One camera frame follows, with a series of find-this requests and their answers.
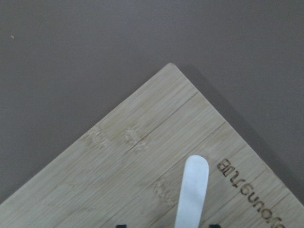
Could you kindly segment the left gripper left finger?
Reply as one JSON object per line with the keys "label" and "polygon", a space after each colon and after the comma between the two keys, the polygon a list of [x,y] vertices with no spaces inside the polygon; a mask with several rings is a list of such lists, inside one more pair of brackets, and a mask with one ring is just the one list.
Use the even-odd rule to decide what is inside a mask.
{"label": "left gripper left finger", "polygon": [[127,228],[127,225],[126,224],[119,224],[119,225],[116,225],[115,228]]}

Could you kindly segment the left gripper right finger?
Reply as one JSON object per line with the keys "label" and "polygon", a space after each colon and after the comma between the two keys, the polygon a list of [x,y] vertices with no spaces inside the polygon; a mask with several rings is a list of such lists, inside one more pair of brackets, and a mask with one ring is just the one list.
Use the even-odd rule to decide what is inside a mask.
{"label": "left gripper right finger", "polygon": [[219,224],[210,224],[209,228],[221,228]]}

